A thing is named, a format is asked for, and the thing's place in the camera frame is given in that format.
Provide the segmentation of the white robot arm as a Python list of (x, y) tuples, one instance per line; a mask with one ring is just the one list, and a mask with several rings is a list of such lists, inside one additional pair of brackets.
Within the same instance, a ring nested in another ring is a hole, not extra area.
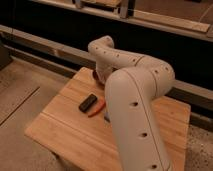
[(98, 81), (105, 85), (107, 113), (123, 171), (172, 171), (152, 101), (165, 95), (173, 68), (155, 57), (118, 50), (104, 36), (89, 43)]

